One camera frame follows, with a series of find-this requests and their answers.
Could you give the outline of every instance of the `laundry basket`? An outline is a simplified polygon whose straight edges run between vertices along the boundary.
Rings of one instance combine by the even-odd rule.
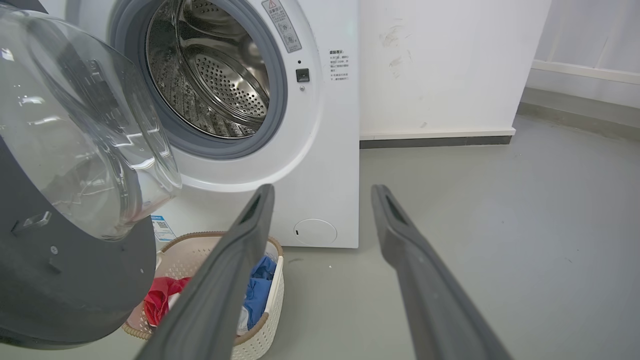
[[[157,253],[156,277],[181,279],[194,276],[224,234],[223,231],[191,233],[171,241]],[[264,252],[276,263],[267,306],[255,326],[236,338],[231,357],[233,360],[255,360],[263,356],[269,350],[276,334],[284,296],[282,247],[274,238],[269,237]],[[127,334],[148,340],[153,335],[153,330],[149,327],[143,309],[142,303],[136,306],[122,329]]]

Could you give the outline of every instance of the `white wall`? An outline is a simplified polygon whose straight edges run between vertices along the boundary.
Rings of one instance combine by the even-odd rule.
[[[551,0],[361,0],[361,139],[512,135]]]
[[[553,61],[640,73],[640,0],[553,0],[537,60],[559,31]],[[640,108],[640,85],[532,69],[527,86]]]

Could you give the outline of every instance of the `floor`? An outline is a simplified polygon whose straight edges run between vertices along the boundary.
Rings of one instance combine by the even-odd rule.
[[[360,248],[286,248],[263,359],[413,359],[370,187],[389,186],[517,360],[640,359],[640,143],[517,117],[511,145],[361,154]],[[3,359],[132,359],[122,331]]]

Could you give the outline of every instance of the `instruction sticker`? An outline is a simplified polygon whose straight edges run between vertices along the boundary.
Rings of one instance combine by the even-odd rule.
[[[342,50],[329,50],[329,78],[331,81],[349,79],[349,55]]]
[[[271,21],[273,21],[273,24],[278,28],[280,37],[282,37],[282,41],[287,47],[287,52],[292,53],[296,50],[302,49],[296,30],[293,28],[287,12],[284,11],[284,8],[280,4],[280,0],[263,1],[262,7],[267,10],[269,17],[271,17]]]
[[[156,238],[160,241],[172,241],[175,239],[175,234],[166,223],[163,217],[159,215],[151,215],[151,222],[154,223],[154,233]]]

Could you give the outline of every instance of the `clothing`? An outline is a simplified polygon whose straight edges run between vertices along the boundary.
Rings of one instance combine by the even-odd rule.
[[[249,310],[242,306],[240,309],[240,319],[238,319],[238,327],[236,328],[236,336],[242,336],[249,332]]]
[[[170,277],[156,277],[154,279],[144,300],[145,315],[150,326],[157,327],[160,324],[160,320],[177,300],[177,294],[182,292],[189,280],[191,280],[190,277],[179,280]]]
[[[238,335],[242,335],[246,333],[246,331],[251,330],[255,324],[258,323],[260,317],[262,317],[264,308],[267,306],[269,290],[271,289],[271,281],[273,280],[275,271],[276,263],[268,256],[263,256],[262,259],[260,259],[260,261],[251,269],[249,284],[246,286],[243,309],[240,314],[241,319],[239,320],[236,332]],[[245,310],[248,313],[246,331],[244,331],[244,324],[242,323]]]

